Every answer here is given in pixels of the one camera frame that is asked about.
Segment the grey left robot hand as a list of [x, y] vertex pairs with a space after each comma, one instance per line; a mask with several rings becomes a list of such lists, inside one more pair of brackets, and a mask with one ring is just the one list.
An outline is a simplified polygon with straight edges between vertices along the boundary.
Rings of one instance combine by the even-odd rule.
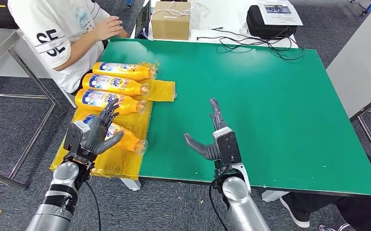
[[115, 110], [119, 107], [119, 99], [110, 101], [100, 114], [89, 124], [89, 134], [81, 147], [94, 155], [100, 155], [116, 145], [122, 139], [124, 131], [119, 131], [109, 139], [105, 139], [113, 119], [119, 115]]

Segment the person's right hand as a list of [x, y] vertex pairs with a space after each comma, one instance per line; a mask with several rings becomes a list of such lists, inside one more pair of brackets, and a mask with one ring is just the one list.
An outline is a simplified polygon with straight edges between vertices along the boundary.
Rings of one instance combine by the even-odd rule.
[[105, 20], [97, 23], [92, 33], [96, 40], [106, 40], [113, 36], [124, 36], [125, 30], [121, 26], [122, 21], [117, 16], [110, 16]]

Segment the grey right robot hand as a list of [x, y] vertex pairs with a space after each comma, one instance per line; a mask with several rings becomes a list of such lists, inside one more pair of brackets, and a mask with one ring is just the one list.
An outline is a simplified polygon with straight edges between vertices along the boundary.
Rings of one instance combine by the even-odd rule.
[[[212, 118], [213, 124], [214, 124], [214, 130], [218, 131], [222, 128], [225, 128], [228, 126], [227, 122], [224, 121], [222, 112], [220, 109], [220, 106], [215, 98], [211, 98], [209, 100], [209, 103], [211, 105], [211, 108], [213, 110], [213, 113], [210, 114], [210, 117]], [[221, 158], [220, 151], [215, 143], [210, 145], [204, 145], [200, 142], [194, 140], [190, 134], [185, 133], [184, 139], [186, 144], [199, 153], [202, 157], [204, 157], [207, 160], [214, 161]]]

